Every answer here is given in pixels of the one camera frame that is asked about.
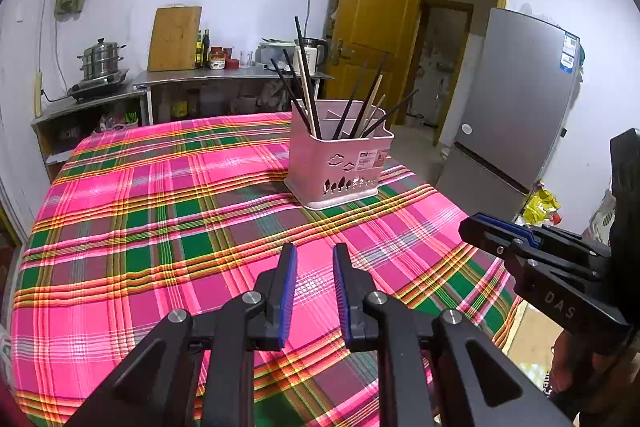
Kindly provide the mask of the person right hand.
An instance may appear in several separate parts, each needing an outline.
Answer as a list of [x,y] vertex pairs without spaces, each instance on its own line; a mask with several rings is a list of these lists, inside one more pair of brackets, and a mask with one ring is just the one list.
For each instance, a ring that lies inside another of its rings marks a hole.
[[555,339],[549,372],[550,399],[561,410],[577,410],[596,396],[614,355],[592,352],[587,343],[564,331]]

